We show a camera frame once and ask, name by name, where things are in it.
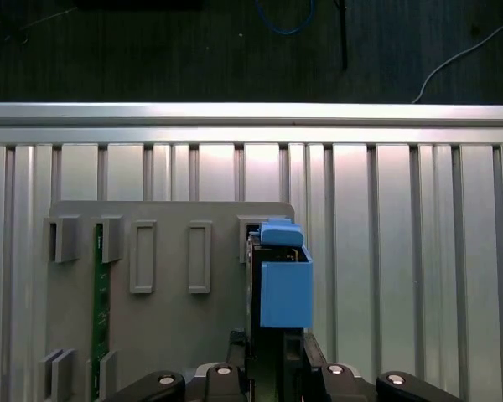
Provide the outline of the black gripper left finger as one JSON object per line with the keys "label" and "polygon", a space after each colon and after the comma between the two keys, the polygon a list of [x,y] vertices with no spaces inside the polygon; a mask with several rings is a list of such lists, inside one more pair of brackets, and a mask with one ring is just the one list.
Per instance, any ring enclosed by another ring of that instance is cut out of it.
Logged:
{"label": "black gripper left finger", "polygon": [[191,380],[162,370],[145,375],[121,390],[122,401],[246,401],[246,333],[233,330],[226,360],[199,366]]}

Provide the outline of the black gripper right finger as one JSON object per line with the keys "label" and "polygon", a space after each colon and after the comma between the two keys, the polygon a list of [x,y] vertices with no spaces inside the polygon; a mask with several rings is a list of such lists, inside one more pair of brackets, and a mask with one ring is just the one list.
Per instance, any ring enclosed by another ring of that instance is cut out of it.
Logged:
{"label": "black gripper right finger", "polygon": [[302,392],[304,401],[459,400],[447,391],[399,371],[381,374],[370,383],[348,365],[327,362],[311,333],[303,336]]}

